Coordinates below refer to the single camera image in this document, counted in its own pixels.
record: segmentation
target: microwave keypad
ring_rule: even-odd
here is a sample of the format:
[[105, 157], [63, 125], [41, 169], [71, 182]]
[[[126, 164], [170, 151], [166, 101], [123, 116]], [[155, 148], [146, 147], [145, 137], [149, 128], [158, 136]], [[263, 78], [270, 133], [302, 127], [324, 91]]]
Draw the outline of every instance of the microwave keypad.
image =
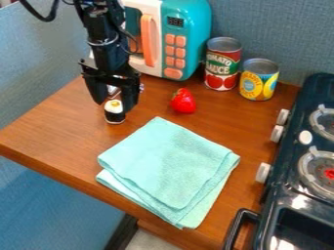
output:
[[181, 69], [186, 67], [186, 49], [187, 39], [182, 35], [166, 34], [165, 35], [165, 53], [166, 65], [164, 74], [169, 78], [180, 79], [183, 76]]

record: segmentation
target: wooden countertop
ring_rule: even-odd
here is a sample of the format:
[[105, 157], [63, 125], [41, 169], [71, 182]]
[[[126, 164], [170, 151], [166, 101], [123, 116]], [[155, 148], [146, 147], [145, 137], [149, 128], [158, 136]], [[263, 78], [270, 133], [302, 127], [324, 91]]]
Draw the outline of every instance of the wooden countertop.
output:
[[[276, 150], [270, 142], [271, 129], [280, 109], [291, 107], [299, 88], [278, 84], [270, 101], [251, 102], [239, 96], [236, 88], [227, 92], [206, 89], [198, 75], [183, 83], [144, 75], [142, 82], [146, 89], [126, 121], [108, 125], [104, 108], [92, 101], [82, 78], [75, 79], [0, 131], [0, 154], [139, 218], [141, 227], [180, 246], [219, 249], [236, 211], [260, 208], [263, 187], [254, 177], [260, 162], [271, 163]], [[195, 114], [177, 114], [169, 107], [172, 94], [185, 86], [195, 97]], [[180, 124], [241, 156], [197, 229], [178, 230], [95, 181], [102, 170], [97, 156], [154, 116]]]

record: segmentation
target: can label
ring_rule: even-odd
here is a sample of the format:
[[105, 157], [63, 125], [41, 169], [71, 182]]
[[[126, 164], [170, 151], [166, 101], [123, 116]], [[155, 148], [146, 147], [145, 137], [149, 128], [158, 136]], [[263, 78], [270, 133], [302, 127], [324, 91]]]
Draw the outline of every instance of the can label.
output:
[[235, 74], [238, 63], [218, 53], [208, 52], [206, 55], [206, 70], [216, 75]]
[[265, 101], [272, 97], [278, 73], [257, 75], [244, 71], [240, 78], [239, 91], [242, 97], [253, 101]]
[[205, 84], [214, 90], [225, 91], [235, 87], [241, 51], [219, 53], [208, 51], [205, 65]]

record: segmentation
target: microwave door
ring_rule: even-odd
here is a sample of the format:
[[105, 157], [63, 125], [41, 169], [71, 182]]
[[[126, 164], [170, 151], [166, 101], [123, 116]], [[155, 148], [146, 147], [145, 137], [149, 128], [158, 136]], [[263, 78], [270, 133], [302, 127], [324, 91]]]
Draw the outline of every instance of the microwave door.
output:
[[[124, 0], [126, 29], [138, 44], [137, 53], [130, 56], [129, 64], [136, 70], [162, 76], [161, 1]], [[136, 51], [136, 42], [129, 41], [131, 51]]]

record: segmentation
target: floor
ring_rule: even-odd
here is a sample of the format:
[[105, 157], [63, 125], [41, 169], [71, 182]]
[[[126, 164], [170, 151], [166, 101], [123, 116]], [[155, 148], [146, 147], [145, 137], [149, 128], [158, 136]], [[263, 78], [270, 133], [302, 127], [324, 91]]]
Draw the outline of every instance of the floor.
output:
[[142, 229], [138, 229], [126, 250], [181, 250], [163, 239], [160, 239]]

